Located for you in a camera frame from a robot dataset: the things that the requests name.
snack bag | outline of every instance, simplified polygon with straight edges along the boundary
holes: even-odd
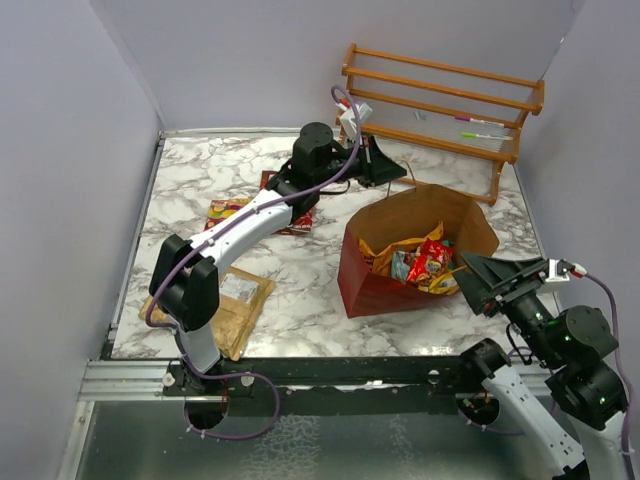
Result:
[[[407,283],[428,288],[434,279],[446,272],[452,256],[453,248],[438,241],[425,240],[409,269]]]
[[[211,205],[209,206],[209,214],[207,215],[207,221],[204,225],[204,229],[209,230],[211,227],[214,227],[220,222],[225,221],[250,201],[250,198],[212,200]]]
[[[391,259],[391,276],[396,280],[400,280],[402,283],[407,283],[409,269],[415,258],[415,252],[403,252],[402,250],[393,252]]]
[[[437,295],[453,295],[460,289],[458,282],[453,278],[453,273],[463,268],[465,267],[447,270],[444,274],[434,278],[428,287],[420,285],[418,288],[423,292],[435,293]]]
[[[396,250],[402,250],[403,252],[410,252],[415,250],[420,245],[424,244],[425,240],[439,240],[444,235],[444,224],[438,222],[438,226],[434,228],[426,237],[423,238],[409,238],[401,240],[399,242],[392,243],[380,253],[375,254],[371,247],[367,245],[363,239],[359,239],[358,244],[360,252],[364,257],[364,261],[371,269],[371,273],[376,275],[384,275],[386,277],[391,276],[391,263],[393,259],[393,252]]]

wooden rack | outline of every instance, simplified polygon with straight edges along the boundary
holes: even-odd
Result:
[[[529,97],[526,101],[518,101],[509,98],[502,98],[484,93],[478,93],[471,90],[464,90],[460,88],[448,87],[445,85],[439,85],[435,83],[425,82],[421,80],[415,80],[412,78],[391,75],[389,73],[382,73],[374,70],[367,70],[363,68],[357,68],[355,66],[356,56],[363,55],[369,57],[377,57],[384,60],[390,60],[394,62],[402,62],[405,64],[412,64],[422,67],[429,67],[437,70],[444,70],[448,72],[454,72],[460,75],[468,75],[472,77],[478,77],[488,79],[496,82],[503,82],[507,84],[519,85],[529,88],[531,90]],[[430,62],[427,60],[421,60],[418,58],[406,57],[403,55],[396,55],[393,53],[379,52],[376,50],[369,50],[366,48],[358,47],[356,44],[351,44],[347,55],[345,56],[344,63],[342,64],[342,75],[347,77],[347,89],[349,93],[354,97],[369,99],[374,101],[380,101],[390,103],[394,105],[400,105],[403,107],[409,107],[416,110],[433,112],[446,116],[466,116],[479,120],[485,120],[489,122],[498,122],[505,125],[508,129],[505,134],[513,137],[512,141],[504,141],[498,151],[482,148],[479,146],[465,144],[463,142],[451,141],[450,139],[442,139],[435,136],[427,136],[417,134],[409,131],[404,131],[380,124],[367,122],[363,125],[363,130],[366,133],[373,135],[379,135],[381,137],[387,137],[404,142],[410,142],[426,147],[433,147],[442,150],[447,150],[454,153],[460,153],[469,155],[472,157],[481,158],[493,162],[491,186],[489,195],[478,195],[468,192],[463,192],[477,200],[487,202],[493,205],[498,198],[500,174],[505,163],[513,164],[518,159],[518,153],[520,150],[520,133],[522,126],[529,115],[538,115],[542,110],[544,102],[544,80],[523,80],[520,78],[508,77],[505,75],[499,75],[495,73],[483,72],[480,70],[473,70],[464,67],[455,67],[452,65],[446,65],[442,63]],[[371,79],[375,81],[393,83],[406,87],[414,87],[421,90],[428,90],[445,95],[452,95],[455,97],[461,97],[465,99],[475,100],[483,102],[485,104],[499,105],[501,107],[507,107],[517,110],[519,113],[514,121],[503,120],[500,118],[494,118],[491,116],[481,115],[475,112],[468,112],[464,110],[446,108],[443,106],[433,105],[430,103],[419,102],[416,100],[410,100],[407,98],[401,98],[397,96],[378,93],[370,90],[363,90],[354,86],[356,77]]]

black cable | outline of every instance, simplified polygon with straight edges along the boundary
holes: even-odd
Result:
[[[347,180],[347,188],[339,191],[339,192],[327,192],[325,190],[321,190],[320,191],[320,195],[344,195],[345,193],[347,193],[349,191],[349,189],[351,188],[351,180]]]
[[[516,342],[513,340],[513,337],[511,336],[512,328],[513,328],[513,323],[509,323],[507,325],[507,338],[509,339],[511,348],[513,348],[515,352],[518,354],[518,356],[520,357],[520,360],[522,360],[522,363],[524,363],[525,365],[531,365],[533,363],[533,352],[531,352],[531,354],[529,355],[529,359],[524,358],[522,353],[520,353],[520,347],[516,345]]]

small red package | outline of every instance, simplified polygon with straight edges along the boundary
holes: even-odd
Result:
[[[443,245],[437,240],[425,240],[409,269],[407,283],[429,286],[434,278],[447,270],[452,256],[452,247]]]
[[[269,179],[278,173],[275,170],[263,170],[262,171],[262,179],[260,180],[260,189],[263,189],[267,184]],[[307,213],[302,215],[299,219],[293,222],[286,228],[282,230],[278,230],[276,233],[281,235],[304,235],[305,233],[309,233],[311,231],[311,226],[313,225],[313,208],[309,210]]]
[[[209,230],[217,224],[224,222],[231,215],[243,208],[251,201],[250,198],[232,198],[230,200],[212,200],[209,205],[209,214],[204,229]]]

white marble tabletop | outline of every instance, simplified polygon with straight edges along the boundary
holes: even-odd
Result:
[[[252,197],[262,170],[276,170],[289,158],[296,136],[174,137],[166,140],[134,266],[130,272],[112,358],[176,357],[172,335],[149,329],[138,318],[162,241],[172,233],[188,238],[202,231],[213,199]],[[380,140],[390,157],[407,160],[419,180],[474,193],[487,193],[491,164],[440,150]],[[404,187],[394,184],[392,191]],[[461,294],[424,309],[348,319],[337,284],[342,236],[362,206],[383,198],[386,187],[323,197],[311,233],[273,235],[234,265],[272,278],[267,299],[244,351],[245,357],[457,355],[492,337],[505,349],[506,320],[473,315]],[[496,256],[540,255],[513,167],[503,170],[500,197],[481,204],[500,239]],[[557,313],[552,296],[543,302]]]

